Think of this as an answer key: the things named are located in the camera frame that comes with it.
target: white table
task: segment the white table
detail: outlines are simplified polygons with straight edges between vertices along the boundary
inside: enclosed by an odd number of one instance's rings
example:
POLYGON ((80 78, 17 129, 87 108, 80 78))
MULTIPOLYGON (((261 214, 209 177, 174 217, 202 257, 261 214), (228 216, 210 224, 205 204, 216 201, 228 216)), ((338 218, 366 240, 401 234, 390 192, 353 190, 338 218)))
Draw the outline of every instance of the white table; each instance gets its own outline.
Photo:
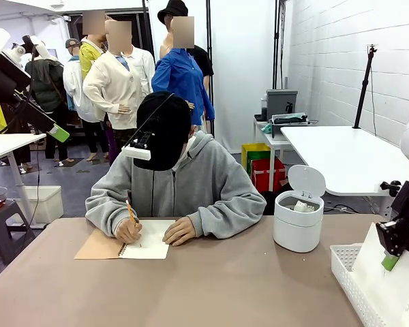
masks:
POLYGON ((292 150, 291 143, 287 141, 283 134, 275 136, 275 139, 271 136, 271 134, 265 134, 261 129, 266 125, 266 122, 258 122, 255 118, 253 118, 253 142, 256 141, 256 129, 262 134, 265 144, 268 145, 271 149, 270 154, 270 179, 269 179, 269 190, 273 191, 273 181, 274 181, 274 158, 275 158, 275 151, 279 150, 279 160, 283 163, 284 162, 284 151, 285 150, 292 150))
POLYGON ((300 158, 326 179, 336 196, 382 196, 382 214, 391 202, 384 181, 409 181, 409 160, 400 149, 350 126, 284 127, 282 133, 300 158))
POLYGON ((30 221, 32 218, 32 210, 30 207, 29 199, 27 198, 25 185, 21 180, 20 171, 15 162, 13 150, 19 149, 24 145, 31 144, 32 142, 41 140, 46 137, 46 134, 34 135, 34 134, 2 134, 0 135, 0 158, 7 156, 11 165, 12 175, 14 175, 15 186, 20 196, 22 205, 30 221))

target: gray hoodie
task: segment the gray hoodie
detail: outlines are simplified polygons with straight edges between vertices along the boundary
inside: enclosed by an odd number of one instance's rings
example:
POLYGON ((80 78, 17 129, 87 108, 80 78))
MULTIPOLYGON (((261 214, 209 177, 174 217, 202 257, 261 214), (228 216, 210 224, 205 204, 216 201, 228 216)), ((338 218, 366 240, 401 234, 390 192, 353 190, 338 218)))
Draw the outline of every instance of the gray hoodie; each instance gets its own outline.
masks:
POLYGON ((93 186, 86 201, 87 219, 114 236, 119 222, 129 217, 128 190, 138 217, 188 216, 197 236, 231 237, 257 223, 266 205, 242 166, 201 131, 176 172, 143 170, 120 154, 93 186))

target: gray device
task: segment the gray device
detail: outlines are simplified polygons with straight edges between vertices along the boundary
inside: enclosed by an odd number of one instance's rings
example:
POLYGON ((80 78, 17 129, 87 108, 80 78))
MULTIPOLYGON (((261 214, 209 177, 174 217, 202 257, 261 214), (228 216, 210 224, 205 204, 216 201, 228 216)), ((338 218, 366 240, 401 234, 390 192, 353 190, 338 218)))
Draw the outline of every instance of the gray device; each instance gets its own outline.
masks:
POLYGON ((293 90, 267 90, 267 121, 274 114, 295 112, 297 93, 293 90))

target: hand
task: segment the hand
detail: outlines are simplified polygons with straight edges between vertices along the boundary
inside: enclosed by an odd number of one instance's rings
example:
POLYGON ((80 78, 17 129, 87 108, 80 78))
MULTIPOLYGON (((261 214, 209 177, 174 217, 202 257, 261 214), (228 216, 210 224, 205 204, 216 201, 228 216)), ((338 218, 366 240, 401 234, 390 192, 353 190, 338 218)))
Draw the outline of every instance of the hand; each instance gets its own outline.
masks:
POLYGON ((135 243, 141 238, 139 232, 142 230, 140 223, 134 223, 130 219, 124 219, 115 231, 115 237, 126 244, 135 243))
POLYGON ((190 107, 190 110, 194 110, 194 108, 195 108, 195 105, 194 104, 192 104, 191 102, 189 102, 189 101, 185 101, 187 104, 188 104, 188 107, 190 107))
POLYGON ((129 114, 132 110, 129 107, 124 106, 123 104, 120 104, 118 107, 118 113, 119 114, 129 114))
POLYGON ((168 227, 162 240, 165 244, 172 244, 173 247, 176 247, 193 237, 197 237, 196 229, 191 219, 184 217, 168 227))

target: purple pants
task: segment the purple pants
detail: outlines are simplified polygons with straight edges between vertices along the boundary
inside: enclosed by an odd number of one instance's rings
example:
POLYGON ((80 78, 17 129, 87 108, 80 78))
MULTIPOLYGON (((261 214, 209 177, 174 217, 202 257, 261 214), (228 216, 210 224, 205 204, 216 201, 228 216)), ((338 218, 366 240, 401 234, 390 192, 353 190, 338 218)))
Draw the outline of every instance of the purple pants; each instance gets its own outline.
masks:
POLYGON ((109 143, 109 165, 111 166, 117 158, 117 146, 115 145, 114 130, 112 128, 106 128, 106 137, 109 143))

